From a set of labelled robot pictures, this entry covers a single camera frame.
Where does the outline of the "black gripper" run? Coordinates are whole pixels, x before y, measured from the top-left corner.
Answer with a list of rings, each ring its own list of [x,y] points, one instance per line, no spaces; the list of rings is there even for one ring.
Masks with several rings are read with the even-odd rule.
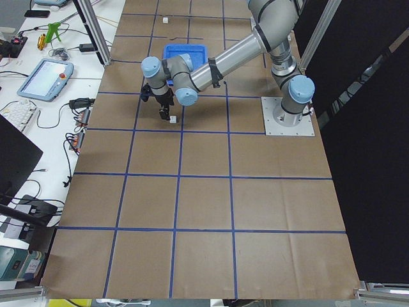
[[[154,97],[156,101],[164,108],[161,108],[159,110],[159,115],[161,119],[169,121],[170,120],[170,115],[169,115],[169,106],[174,106],[174,93],[171,88],[169,88],[164,94],[157,95],[154,94],[152,88],[148,83],[146,83],[142,88],[141,88],[141,100],[143,102],[147,102],[150,97]]]

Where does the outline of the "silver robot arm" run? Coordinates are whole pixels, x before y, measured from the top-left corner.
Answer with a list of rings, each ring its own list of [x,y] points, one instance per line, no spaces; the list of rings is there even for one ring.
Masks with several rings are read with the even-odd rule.
[[[271,49],[287,39],[298,20],[294,1],[252,0],[247,5],[256,22],[256,31]]]
[[[154,97],[160,104],[161,119],[169,120],[169,110],[175,100],[183,106],[195,104],[199,92],[209,86],[219,88],[225,76],[264,52],[271,57],[272,76],[283,92],[280,104],[274,109],[274,120],[285,127],[296,126],[307,116],[304,109],[312,100],[315,85],[297,70],[288,35],[269,37],[259,26],[197,69],[193,68],[187,53],[168,59],[155,56],[143,59],[141,70],[146,84],[141,88],[140,98],[147,101]]]

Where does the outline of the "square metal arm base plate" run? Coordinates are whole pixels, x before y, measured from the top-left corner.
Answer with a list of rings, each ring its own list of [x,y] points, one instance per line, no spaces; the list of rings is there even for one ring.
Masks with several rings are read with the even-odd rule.
[[[262,97],[262,112],[267,136],[314,137],[314,128],[309,108],[300,114],[289,114],[281,104],[282,97]]]

